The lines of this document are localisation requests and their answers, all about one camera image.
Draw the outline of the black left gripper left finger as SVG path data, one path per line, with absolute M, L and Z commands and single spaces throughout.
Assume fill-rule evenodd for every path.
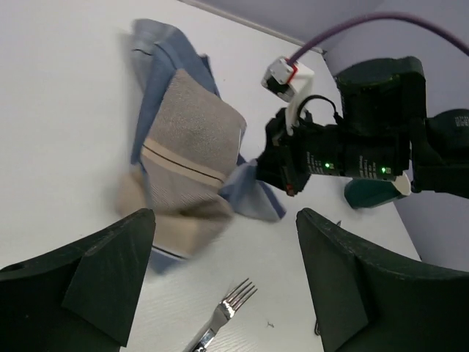
M 128 343 L 155 231 L 141 209 L 1 270 L 2 351 L 119 351 Z

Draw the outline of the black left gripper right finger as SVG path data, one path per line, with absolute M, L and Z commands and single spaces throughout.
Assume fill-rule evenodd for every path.
M 298 240 L 325 351 L 466 351 L 468 274 L 412 260 L 311 209 Z

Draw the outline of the blue beige checked cloth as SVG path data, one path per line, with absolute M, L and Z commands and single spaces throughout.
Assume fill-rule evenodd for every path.
M 155 214 L 159 274 L 202 252 L 235 214 L 276 223 L 286 211 L 240 154 L 246 123 L 219 94 L 208 56 L 175 26 L 133 22 L 130 60 L 143 92 L 117 209 Z

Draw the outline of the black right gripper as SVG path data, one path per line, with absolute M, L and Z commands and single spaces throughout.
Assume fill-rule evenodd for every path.
M 265 126 L 266 144 L 256 159 L 256 179 L 293 197 L 302 192 L 311 175 L 339 176 L 339 126 L 319 125 L 311 113 L 287 133 L 286 109 Z

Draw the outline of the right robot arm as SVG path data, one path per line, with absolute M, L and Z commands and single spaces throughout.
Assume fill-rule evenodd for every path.
M 333 124 L 313 121 L 313 95 L 269 121 L 259 180 L 294 196 L 312 175 L 391 185 L 411 169 L 414 192 L 468 196 L 468 111 L 427 116 L 418 59 L 360 62 L 336 86 Z M 325 351 L 468 349 L 467 272 L 387 250 L 309 208 L 296 226 Z

